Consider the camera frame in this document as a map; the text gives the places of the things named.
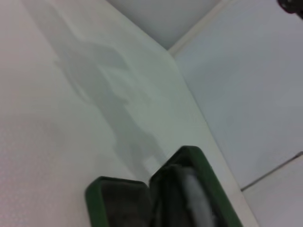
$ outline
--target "green case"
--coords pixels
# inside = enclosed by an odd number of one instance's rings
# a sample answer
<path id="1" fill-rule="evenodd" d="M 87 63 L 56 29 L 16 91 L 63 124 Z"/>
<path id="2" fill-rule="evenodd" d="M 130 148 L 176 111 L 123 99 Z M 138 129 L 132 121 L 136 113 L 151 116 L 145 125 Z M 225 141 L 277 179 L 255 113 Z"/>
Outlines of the green case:
<path id="1" fill-rule="evenodd" d="M 166 167 L 171 164 L 179 164 L 181 166 L 193 167 L 196 170 L 197 177 L 209 199 L 213 213 L 217 216 L 219 227 L 242 227 L 242 223 L 235 213 L 228 197 L 226 196 L 220 182 L 210 164 L 208 163 L 202 150 L 194 146 L 181 147 L 165 164 Z M 151 200 L 156 196 L 157 181 L 160 176 L 161 169 L 158 170 L 150 179 L 149 186 L 143 182 L 131 181 L 125 179 L 116 179 L 110 177 L 100 177 L 91 183 L 85 192 L 86 203 L 89 212 L 89 218 L 92 227 L 110 227 L 107 219 L 107 211 L 105 208 L 104 198 L 101 192 L 102 181 L 110 180 L 117 182 L 125 182 L 134 185 L 140 185 L 147 193 L 150 191 Z"/>

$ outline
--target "open case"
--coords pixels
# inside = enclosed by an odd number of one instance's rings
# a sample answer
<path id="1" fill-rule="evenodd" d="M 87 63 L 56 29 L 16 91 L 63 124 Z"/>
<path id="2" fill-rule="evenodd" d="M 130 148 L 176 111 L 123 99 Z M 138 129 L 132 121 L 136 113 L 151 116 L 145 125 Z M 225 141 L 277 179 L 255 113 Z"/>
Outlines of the open case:
<path id="1" fill-rule="evenodd" d="M 241 227 L 198 147 L 181 147 L 150 179 L 100 177 L 85 193 L 92 227 Z"/>

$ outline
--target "white surface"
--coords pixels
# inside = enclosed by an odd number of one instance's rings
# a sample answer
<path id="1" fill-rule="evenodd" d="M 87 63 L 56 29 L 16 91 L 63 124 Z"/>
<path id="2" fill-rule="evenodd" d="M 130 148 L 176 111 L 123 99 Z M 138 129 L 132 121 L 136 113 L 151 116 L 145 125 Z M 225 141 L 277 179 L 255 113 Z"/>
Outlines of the white surface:
<path id="1" fill-rule="evenodd" d="M 176 56 L 241 187 L 303 150 L 303 21 L 239 0 Z"/>
<path id="2" fill-rule="evenodd" d="M 108 0 L 169 49 L 220 0 Z"/>
<path id="3" fill-rule="evenodd" d="M 1 0 L 0 30 L 0 226 L 88 227 L 90 182 L 186 144 L 255 226 L 174 60 L 107 2 Z"/>
<path id="4" fill-rule="evenodd" d="M 247 189 L 244 196 L 261 227 L 301 227 L 303 157 Z"/>

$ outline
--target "white wall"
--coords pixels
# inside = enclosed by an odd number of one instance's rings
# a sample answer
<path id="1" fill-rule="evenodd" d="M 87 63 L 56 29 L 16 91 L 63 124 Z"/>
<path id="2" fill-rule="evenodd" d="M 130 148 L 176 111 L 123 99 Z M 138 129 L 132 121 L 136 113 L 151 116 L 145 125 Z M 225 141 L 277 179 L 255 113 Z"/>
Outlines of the white wall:
<path id="1" fill-rule="evenodd" d="M 301 227 L 303 157 L 244 191 L 261 227 Z"/>
<path id="2" fill-rule="evenodd" d="M 108 0 L 169 49 L 220 0 Z"/>
<path id="3" fill-rule="evenodd" d="M 238 0 L 176 56 L 241 187 L 303 150 L 302 40 L 275 0 Z"/>
<path id="4" fill-rule="evenodd" d="M 174 60 L 107 2 L 1 0 L 0 30 L 0 226 L 88 227 L 90 182 L 186 144 L 255 226 Z"/>

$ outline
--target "dark object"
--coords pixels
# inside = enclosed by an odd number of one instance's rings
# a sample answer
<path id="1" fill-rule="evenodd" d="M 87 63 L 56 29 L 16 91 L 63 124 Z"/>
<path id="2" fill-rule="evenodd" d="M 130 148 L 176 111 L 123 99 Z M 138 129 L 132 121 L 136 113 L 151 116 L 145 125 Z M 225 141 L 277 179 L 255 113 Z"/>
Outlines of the dark object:
<path id="1" fill-rule="evenodd" d="M 302 0 L 278 0 L 279 5 L 287 13 L 295 13 L 303 19 L 303 1 Z"/>
<path id="2" fill-rule="evenodd" d="M 149 185 L 95 180 L 85 194 L 92 227 L 242 227 L 198 147 L 181 147 Z"/>

